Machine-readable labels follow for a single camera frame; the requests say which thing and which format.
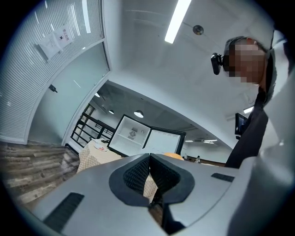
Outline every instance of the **ear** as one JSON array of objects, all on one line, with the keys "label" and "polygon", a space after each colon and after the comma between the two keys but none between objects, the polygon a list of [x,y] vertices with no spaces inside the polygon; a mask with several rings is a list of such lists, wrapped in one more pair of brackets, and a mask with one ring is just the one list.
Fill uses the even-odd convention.
[{"label": "ear", "polygon": [[257,44],[257,42],[252,38],[247,38],[247,44]]}]

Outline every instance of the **white ceiling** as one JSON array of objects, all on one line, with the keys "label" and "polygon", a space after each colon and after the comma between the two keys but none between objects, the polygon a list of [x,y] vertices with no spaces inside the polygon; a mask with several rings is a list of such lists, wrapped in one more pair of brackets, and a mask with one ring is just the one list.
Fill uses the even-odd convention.
[{"label": "white ceiling", "polygon": [[[187,121],[173,114],[170,109],[163,109],[150,101],[143,99],[139,94],[129,93],[120,88],[105,83],[99,90],[100,98],[93,97],[93,101],[106,111],[107,116],[115,116],[118,120],[126,114],[147,125],[170,130],[184,131],[186,140],[212,139],[204,131],[194,127]],[[141,110],[143,118],[134,115],[136,110]]]},{"label": "white ceiling", "polygon": [[[123,84],[120,73],[128,71],[158,91],[178,94],[181,106],[195,111],[190,123],[232,147],[236,141],[227,120],[253,104],[257,87],[240,84],[238,78],[228,78],[223,72],[214,75],[210,57],[214,52],[223,53],[226,40],[234,36],[250,36],[270,45],[272,23],[249,2],[192,0],[175,42],[169,44],[164,38],[177,0],[122,0],[117,25],[115,14],[109,17],[112,23],[106,19],[112,69],[117,72],[110,80]],[[108,4],[109,13],[116,10],[112,8],[115,1]],[[203,35],[193,33],[190,26],[196,24],[204,28]]]}]

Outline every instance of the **checkered tablecloth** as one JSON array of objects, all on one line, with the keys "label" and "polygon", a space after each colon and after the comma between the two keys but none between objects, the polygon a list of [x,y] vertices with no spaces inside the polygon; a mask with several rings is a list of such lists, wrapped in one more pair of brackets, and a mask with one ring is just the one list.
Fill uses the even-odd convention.
[{"label": "checkered tablecloth", "polygon": [[[107,145],[101,142],[101,140],[103,139],[98,139],[97,142],[107,149]],[[106,152],[100,151],[94,145],[95,142],[91,140],[79,153],[80,165],[77,173],[92,166],[105,164],[122,158],[120,155],[112,152],[109,149],[107,149]],[[152,202],[156,191],[157,185],[155,184],[151,175],[149,175],[144,185],[143,196],[147,197],[149,201]]]}]

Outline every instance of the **wood plank flooring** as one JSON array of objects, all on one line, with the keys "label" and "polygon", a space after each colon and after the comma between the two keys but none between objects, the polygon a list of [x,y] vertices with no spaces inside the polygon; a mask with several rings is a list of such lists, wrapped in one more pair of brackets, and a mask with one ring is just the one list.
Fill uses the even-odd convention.
[{"label": "wood plank flooring", "polygon": [[68,147],[0,142],[2,181],[12,198],[29,210],[51,190],[76,174],[80,160]]}]

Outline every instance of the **black door lock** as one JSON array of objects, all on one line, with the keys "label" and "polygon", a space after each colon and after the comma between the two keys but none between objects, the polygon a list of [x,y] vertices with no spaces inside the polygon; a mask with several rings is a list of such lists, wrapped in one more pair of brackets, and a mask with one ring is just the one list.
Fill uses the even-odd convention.
[{"label": "black door lock", "polygon": [[51,91],[57,93],[56,88],[55,88],[52,84],[49,86],[49,89],[50,89]]}]

